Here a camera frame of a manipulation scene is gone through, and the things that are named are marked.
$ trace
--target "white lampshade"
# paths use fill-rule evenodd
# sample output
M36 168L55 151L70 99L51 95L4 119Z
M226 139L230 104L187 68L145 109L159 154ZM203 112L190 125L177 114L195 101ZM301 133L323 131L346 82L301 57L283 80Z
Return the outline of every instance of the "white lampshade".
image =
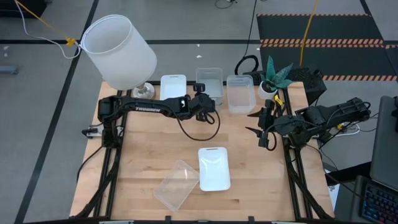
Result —
M154 51L124 16L109 15L94 22L84 33L81 47L117 90L140 86L155 71Z

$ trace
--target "white flower pot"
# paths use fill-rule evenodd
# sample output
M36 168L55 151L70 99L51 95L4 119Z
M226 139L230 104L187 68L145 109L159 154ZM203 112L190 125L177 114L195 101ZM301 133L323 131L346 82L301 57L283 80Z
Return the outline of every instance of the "white flower pot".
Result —
M259 88L257 89L257 94L260 96L261 99L263 100L274 100L274 96L276 94L276 92L278 91L278 89L276 89L275 91L273 91L272 93L268 93L265 90L262 89L262 82L259 85Z

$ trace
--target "orange striped tape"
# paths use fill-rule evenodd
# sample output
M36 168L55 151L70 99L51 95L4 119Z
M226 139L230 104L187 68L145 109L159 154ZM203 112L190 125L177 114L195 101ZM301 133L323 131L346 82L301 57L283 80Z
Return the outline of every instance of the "orange striped tape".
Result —
M263 13L259 13L259 14L257 14L257 17L259 17L259 16L311 16L311 14L276 14L276 13L263 14ZM314 16L369 16L369 17L371 17L371 15L369 15L369 14L314 14Z
M260 40L261 47L301 47L302 39L264 39ZM306 47L381 47L380 39L307 39Z
M386 49L398 48L398 45L386 45Z
M328 81L397 81L395 75L324 75Z

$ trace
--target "green plant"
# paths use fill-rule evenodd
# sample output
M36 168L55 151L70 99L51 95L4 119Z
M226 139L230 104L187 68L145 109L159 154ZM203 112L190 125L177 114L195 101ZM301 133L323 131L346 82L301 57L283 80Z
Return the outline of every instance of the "green plant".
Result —
M267 74L261 74L261 81L263 82L262 88L264 90L269 90L270 92L275 91L279 88L286 88L293 81L286 79L287 75L292 69L293 63L291 63L288 67L281 69L278 73L275 73L274 68L274 60L271 56L268 56L268 63L267 63Z

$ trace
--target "transparent plastic tray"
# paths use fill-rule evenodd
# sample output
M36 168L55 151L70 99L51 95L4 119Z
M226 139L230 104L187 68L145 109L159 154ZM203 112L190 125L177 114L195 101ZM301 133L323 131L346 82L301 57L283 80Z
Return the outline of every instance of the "transparent plastic tray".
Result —
M228 109L231 114L248 114L256 105L253 78L230 75L226 79Z
M154 190L154 195L171 211L176 212L199 182L199 173L184 161L175 162L168 176Z
M223 70L220 68L198 68L197 83L205 84L208 94L216 103L222 105L224 100Z

